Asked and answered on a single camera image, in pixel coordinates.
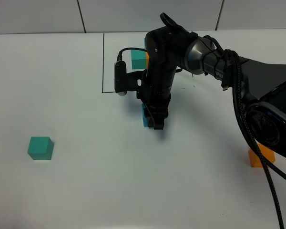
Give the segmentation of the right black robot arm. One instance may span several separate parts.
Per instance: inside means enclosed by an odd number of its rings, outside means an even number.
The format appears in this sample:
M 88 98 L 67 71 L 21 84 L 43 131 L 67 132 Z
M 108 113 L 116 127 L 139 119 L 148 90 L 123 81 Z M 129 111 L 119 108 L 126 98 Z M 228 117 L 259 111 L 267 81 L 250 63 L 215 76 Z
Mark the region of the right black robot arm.
M 209 74 L 233 89 L 242 134 L 286 158 L 286 65 L 267 64 L 224 50 L 216 39 L 165 26 L 147 33 L 149 64 L 137 97 L 162 129 L 177 68 Z

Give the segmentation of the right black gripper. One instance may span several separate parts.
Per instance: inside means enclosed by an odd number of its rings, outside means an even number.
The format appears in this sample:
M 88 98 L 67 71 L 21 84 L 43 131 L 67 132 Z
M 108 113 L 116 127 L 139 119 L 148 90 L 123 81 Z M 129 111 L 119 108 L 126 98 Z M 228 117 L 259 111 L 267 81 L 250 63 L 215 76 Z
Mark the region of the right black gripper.
M 171 100 L 171 87 L 176 69 L 143 72 L 142 84 L 137 92 L 137 98 L 151 109 L 154 129 L 163 130 L 164 120 L 168 117 L 168 105 Z

